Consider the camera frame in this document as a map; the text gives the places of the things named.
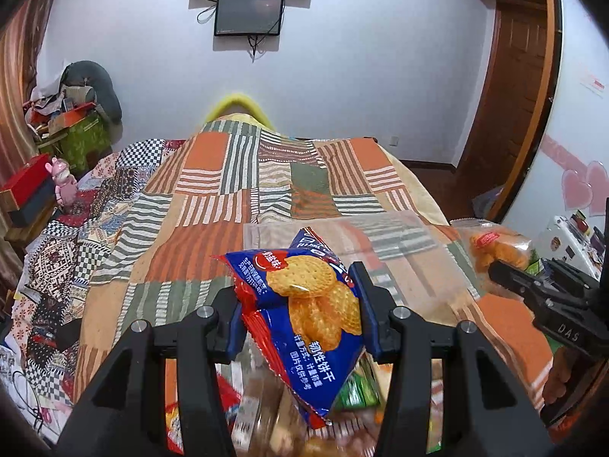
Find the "curtain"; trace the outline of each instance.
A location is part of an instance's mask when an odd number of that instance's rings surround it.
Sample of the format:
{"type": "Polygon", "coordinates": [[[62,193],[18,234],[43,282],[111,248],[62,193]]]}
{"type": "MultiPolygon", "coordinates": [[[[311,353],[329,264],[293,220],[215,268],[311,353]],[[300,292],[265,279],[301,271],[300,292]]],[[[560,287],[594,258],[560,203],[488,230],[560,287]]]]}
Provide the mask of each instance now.
{"type": "MultiPolygon", "coordinates": [[[[25,0],[0,36],[0,186],[37,153],[23,114],[36,85],[36,61],[53,0],[25,0]]],[[[0,298],[19,281],[22,263],[4,235],[0,211],[0,298]]]]}

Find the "red box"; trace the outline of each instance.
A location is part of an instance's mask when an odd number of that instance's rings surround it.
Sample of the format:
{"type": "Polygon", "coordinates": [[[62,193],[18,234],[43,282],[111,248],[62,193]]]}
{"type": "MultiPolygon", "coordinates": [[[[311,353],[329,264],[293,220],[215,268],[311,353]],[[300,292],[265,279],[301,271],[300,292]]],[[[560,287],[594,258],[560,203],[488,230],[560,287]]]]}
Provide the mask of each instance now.
{"type": "Polygon", "coordinates": [[[49,177],[45,164],[49,155],[33,157],[23,168],[0,187],[0,206],[4,211],[18,211],[49,177]]]}

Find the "green box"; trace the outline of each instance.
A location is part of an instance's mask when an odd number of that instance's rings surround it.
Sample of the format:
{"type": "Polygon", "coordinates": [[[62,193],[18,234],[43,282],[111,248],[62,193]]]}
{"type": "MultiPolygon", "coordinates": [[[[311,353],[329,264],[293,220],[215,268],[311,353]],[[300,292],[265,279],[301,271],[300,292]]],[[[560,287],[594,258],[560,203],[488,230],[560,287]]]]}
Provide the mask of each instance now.
{"type": "Polygon", "coordinates": [[[63,158],[76,174],[92,169],[88,160],[100,158],[110,148],[110,137],[103,118],[92,112],[74,125],[37,143],[41,153],[63,158]]]}

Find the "transparent plastic bag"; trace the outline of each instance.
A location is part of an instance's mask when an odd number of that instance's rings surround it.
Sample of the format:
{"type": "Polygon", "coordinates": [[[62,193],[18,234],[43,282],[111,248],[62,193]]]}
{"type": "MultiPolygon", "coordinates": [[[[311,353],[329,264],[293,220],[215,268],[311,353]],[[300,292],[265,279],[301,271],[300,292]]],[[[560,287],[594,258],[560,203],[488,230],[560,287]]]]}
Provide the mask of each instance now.
{"type": "Polygon", "coordinates": [[[301,456],[373,457],[380,425],[375,409],[340,412],[333,415],[330,426],[309,430],[301,456]]]}
{"type": "Polygon", "coordinates": [[[281,380],[269,368],[259,369],[245,386],[231,438],[239,457],[264,457],[283,393],[281,380]]]}
{"type": "Polygon", "coordinates": [[[426,319],[468,287],[450,253],[413,211],[246,224],[244,249],[286,248],[302,227],[311,227],[346,267],[363,261],[375,285],[426,319]]]}
{"type": "Polygon", "coordinates": [[[510,299],[522,300],[518,295],[491,281],[488,267],[497,259],[522,271],[535,259],[532,240],[503,225],[476,218],[451,221],[470,257],[480,286],[490,292],[510,299]]]}
{"type": "Polygon", "coordinates": [[[267,455],[297,457],[305,445],[306,434],[307,426],[298,410],[298,403],[289,388],[284,387],[267,455]]]}

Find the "bed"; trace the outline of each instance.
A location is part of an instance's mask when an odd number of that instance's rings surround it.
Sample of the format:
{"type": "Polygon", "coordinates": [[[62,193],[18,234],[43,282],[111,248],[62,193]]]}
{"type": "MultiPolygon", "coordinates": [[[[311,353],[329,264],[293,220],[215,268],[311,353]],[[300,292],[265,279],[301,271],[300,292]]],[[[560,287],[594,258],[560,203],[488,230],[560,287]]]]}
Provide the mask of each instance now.
{"type": "MultiPolygon", "coordinates": [[[[241,248],[246,223],[405,209],[464,276],[463,290],[428,319],[476,322],[540,408],[552,363],[544,336],[523,304],[477,287],[457,233],[412,172],[372,138],[297,140],[243,115],[101,160],[79,183],[72,214],[53,219],[29,247],[8,337],[35,394],[26,398],[44,409],[53,439],[133,320],[179,321],[230,283],[212,256],[241,248]]],[[[377,275],[399,289],[389,268],[377,275]]],[[[234,378],[225,369],[218,372],[234,378]]]]}

